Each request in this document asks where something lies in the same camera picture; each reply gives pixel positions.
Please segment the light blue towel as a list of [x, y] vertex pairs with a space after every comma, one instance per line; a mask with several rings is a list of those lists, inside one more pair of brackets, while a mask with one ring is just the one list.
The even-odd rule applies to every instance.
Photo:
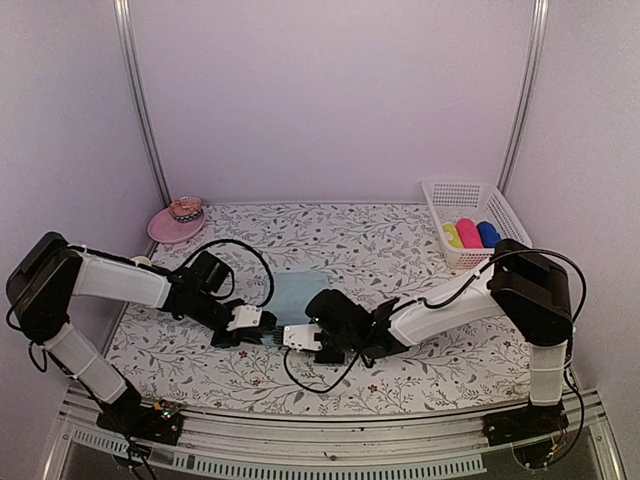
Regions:
[[288, 346], [301, 351], [322, 349], [320, 328], [305, 313], [309, 302], [329, 288], [329, 278], [317, 271], [284, 272], [274, 275], [274, 294], [266, 310], [276, 317], [273, 332], [263, 337], [265, 346]]

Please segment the dark blue towel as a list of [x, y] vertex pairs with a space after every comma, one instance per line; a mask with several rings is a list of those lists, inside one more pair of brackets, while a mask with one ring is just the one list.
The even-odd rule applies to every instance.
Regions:
[[494, 249], [502, 240], [502, 237], [496, 227], [487, 221], [479, 222], [476, 225], [476, 229], [479, 233], [483, 247], [486, 249]]

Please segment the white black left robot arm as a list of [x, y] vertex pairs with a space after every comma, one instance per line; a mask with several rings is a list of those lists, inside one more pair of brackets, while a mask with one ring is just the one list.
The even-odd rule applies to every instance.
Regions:
[[128, 434], [148, 426], [148, 412], [133, 399], [134, 387], [98, 352], [70, 320], [75, 297], [138, 304], [187, 317], [212, 331], [220, 348], [259, 341], [276, 327], [267, 300], [257, 305], [218, 291], [234, 281], [233, 270], [203, 245], [172, 270], [73, 245], [57, 232], [46, 233], [6, 282], [6, 321], [44, 360], [54, 360], [100, 402], [110, 405], [111, 419]]

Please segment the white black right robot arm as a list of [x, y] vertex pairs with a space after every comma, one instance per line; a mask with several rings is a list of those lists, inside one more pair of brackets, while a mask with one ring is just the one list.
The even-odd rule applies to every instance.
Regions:
[[372, 311], [337, 289], [325, 289], [307, 304], [308, 323], [278, 326], [273, 340], [290, 350], [316, 353], [325, 363], [341, 363], [353, 353], [370, 365], [447, 330], [505, 316], [529, 345], [530, 404], [518, 412], [517, 427], [537, 436], [554, 422], [562, 397], [579, 313], [571, 305], [568, 272], [577, 268], [562, 254], [505, 239], [463, 275]]

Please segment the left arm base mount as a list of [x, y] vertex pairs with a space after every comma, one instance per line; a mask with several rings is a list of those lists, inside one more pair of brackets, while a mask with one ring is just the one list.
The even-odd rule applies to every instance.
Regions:
[[100, 413], [96, 424], [99, 428], [126, 438], [178, 445], [184, 424], [184, 417], [178, 412], [127, 399], [113, 404], [98, 401], [98, 406]]

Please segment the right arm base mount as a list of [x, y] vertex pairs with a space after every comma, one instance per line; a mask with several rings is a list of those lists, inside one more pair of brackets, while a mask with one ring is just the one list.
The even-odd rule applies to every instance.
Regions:
[[525, 406], [482, 417], [482, 433], [490, 446], [503, 445], [561, 432], [569, 425], [564, 404]]

